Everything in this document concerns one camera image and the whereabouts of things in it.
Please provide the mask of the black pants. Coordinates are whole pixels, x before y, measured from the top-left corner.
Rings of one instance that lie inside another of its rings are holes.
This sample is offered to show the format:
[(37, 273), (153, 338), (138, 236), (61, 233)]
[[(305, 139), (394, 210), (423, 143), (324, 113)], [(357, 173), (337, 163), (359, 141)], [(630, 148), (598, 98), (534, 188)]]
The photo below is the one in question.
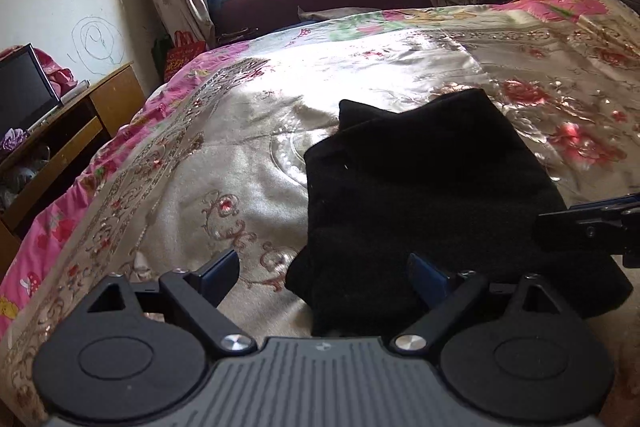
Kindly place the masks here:
[(427, 307), (408, 259), (514, 284), (538, 274), (581, 317), (632, 286), (608, 254), (544, 215), (563, 199), (480, 89), (394, 114), (341, 101), (337, 132), (307, 150), (308, 236), (285, 286), (316, 336), (398, 334)]

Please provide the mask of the floral satin bedspread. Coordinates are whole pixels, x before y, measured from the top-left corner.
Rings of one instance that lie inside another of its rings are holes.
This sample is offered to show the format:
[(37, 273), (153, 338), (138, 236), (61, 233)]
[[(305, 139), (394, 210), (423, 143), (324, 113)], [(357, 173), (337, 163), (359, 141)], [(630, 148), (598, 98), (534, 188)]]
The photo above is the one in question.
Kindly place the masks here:
[(1, 400), (46, 417), (32, 359), (107, 274), (134, 282), (227, 248), (224, 311), (297, 336), (285, 287), (307, 235), (304, 155), (344, 98), (394, 113), (483, 89), (567, 204), (639, 186), (639, 17), (618, 0), (515, 0), (356, 14), (200, 55), (157, 89), (36, 218), (1, 285)]

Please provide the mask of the red shopping bag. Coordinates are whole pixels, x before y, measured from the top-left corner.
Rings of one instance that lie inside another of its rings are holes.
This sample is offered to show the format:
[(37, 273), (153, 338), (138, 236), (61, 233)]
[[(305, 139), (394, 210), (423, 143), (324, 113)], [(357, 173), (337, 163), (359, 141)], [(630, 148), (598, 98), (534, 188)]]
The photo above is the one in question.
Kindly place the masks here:
[(174, 33), (174, 46), (168, 50), (164, 67), (164, 81), (174, 77), (184, 65), (207, 50), (207, 43), (198, 40), (190, 31), (177, 30)]

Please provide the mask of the pink cloth on desk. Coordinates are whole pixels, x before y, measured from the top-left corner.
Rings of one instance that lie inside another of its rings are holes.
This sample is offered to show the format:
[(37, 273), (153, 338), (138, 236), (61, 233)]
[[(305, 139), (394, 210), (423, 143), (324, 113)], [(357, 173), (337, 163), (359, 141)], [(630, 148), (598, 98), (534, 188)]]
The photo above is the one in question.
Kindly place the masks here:
[(59, 98), (62, 98), (64, 94), (70, 92), (70, 90), (77, 86), (77, 80), (69, 68), (58, 65), (58, 63), (55, 62), (49, 54), (43, 52), (43, 50), (35, 48), (34, 52), (39, 65)]

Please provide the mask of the black monitor screen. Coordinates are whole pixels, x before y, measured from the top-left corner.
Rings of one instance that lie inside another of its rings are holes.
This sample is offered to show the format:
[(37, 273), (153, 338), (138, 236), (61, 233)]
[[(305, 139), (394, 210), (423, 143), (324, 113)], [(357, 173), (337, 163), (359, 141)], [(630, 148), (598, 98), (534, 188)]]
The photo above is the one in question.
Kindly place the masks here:
[(62, 105), (31, 44), (3, 57), (0, 67), (0, 131), (27, 131)]

